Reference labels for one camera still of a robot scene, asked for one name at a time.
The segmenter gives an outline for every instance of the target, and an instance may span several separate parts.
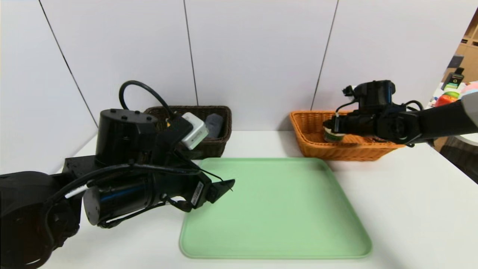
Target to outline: panel seam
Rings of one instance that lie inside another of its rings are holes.
[[[184,16],[186,18],[187,40],[189,43],[189,55],[191,56],[191,67],[193,69],[194,92],[196,93],[196,104],[199,105],[199,98],[197,97],[196,75],[194,73],[193,50],[191,48],[191,37],[189,36],[189,23],[187,21],[186,0],[183,0]]]
[[[312,108],[314,107],[315,95],[317,94],[317,88],[319,87],[320,76],[322,75],[322,69],[324,68],[324,62],[326,61],[327,49],[328,49],[329,42],[330,42],[330,36],[332,35],[332,29],[334,28],[335,15],[337,14],[337,8],[338,8],[338,2],[339,1],[340,0],[337,0],[337,4],[335,4],[334,17],[332,17],[332,23],[330,24],[330,32],[329,32],[329,36],[327,38],[327,45],[326,45],[326,49],[324,51],[324,57],[322,58],[322,64],[320,65],[319,77],[317,78],[317,84],[315,85],[315,92],[314,92],[314,97],[312,98],[312,104],[310,106],[310,110],[312,110]]]
[[[73,76],[73,73],[71,72],[71,68],[68,65],[68,62],[66,61],[65,55],[63,54],[63,51],[60,47],[60,44],[58,43],[58,39],[56,38],[56,35],[53,32],[52,25],[50,24],[50,21],[48,20],[48,17],[46,16],[46,12],[45,12],[45,9],[43,8],[42,1],[38,0],[38,2],[40,3],[40,7],[42,7],[43,15],[45,16],[45,19],[46,19],[46,22],[48,23],[48,26],[50,27],[50,31],[53,34],[53,38],[55,39],[56,45],[58,46],[58,49],[60,50],[60,53],[61,53],[61,56],[63,57],[63,60],[65,61],[66,67],[68,68],[68,71],[70,72],[70,75],[73,78],[73,81],[75,82],[76,88],[78,89],[78,92],[80,93],[81,98],[83,99],[83,102],[85,103],[85,105],[88,109],[88,112],[90,113],[90,116],[91,116],[91,118],[93,119],[93,122],[96,125],[96,128],[98,128],[98,123],[96,122],[95,117],[93,116],[93,113],[91,112],[91,109],[88,106],[87,101],[85,100],[85,97],[83,96],[83,93],[81,92],[80,87],[78,86],[78,83],[76,82],[75,76]]]

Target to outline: white wall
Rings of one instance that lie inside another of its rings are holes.
[[[348,102],[341,93],[347,85],[381,79],[395,83],[395,103],[427,104],[477,5],[476,0],[340,0],[313,109],[334,110]]]
[[[65,58],[96,120],[119,108],[121,84],[134,79],[170,105],[196,105],[182,0],[42,0]],[[132,110],[159,105],[129,86]]]
[[[0,174],[54,173],[96,132],[37,0],[1,2]]]
[[[186,0],[199,105],[234,130],[290,129],[310,109],[337,0]]]

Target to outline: green tray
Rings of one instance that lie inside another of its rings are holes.
[[[201,168],[236,184],[187,214],[180,248],[190,258],[341,259],[371,252],[367,232],[320,159],[210,158]]]

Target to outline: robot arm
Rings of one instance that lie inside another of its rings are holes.
[[[343,90],[358,102],[358,109],[332,117],[324,126],[334,133],[372,136],[397,144],[412,145],[429,139],[478,132],[478,93],[465,95],[448,105],[423,110],[417,101],[394,104],[395,85],[389,80],[363,83]],[[420,110],[409,105],[418,104]]]
[[[147,87],[128,81],[122,91],[131,84]],[[166,204],[189,212],[232,188],[234,179],[218,177],[221,181],[213,183],[177,149],[193,130],[188,120],[171,112],[170,126],[162,132],[157,122],[139,111],[104,110],[95,155],[65,159],[60,174],[0,175],[2,268],[43,265],[78,232],[82,200],[92,225],[112,228]]]

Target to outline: brown wicker basket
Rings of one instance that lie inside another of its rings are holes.
[[[404,147],[351,134],[346,135],[340,143],[328,143],[324,140],[322,124],[334,114],[334,111],[295,111],[290,114],[297,142],[304,156],[343,161],[374,161]]]
[[[232,132],[232,115],[231,109],[227,106],[170,106],[171,110],[178,113],[191,112],[201,120],[205,121],[207,116],[216,113],[224,119],[221,133],[218,138],[206,138],[194,150],[183,150],[183,153],[189,158],[205,159],[210,157],[221,157],[226,143]],[[156,129],[162,131],[166,129],[167,112],[164,107],[151,107],[145,113],[158,118]]]

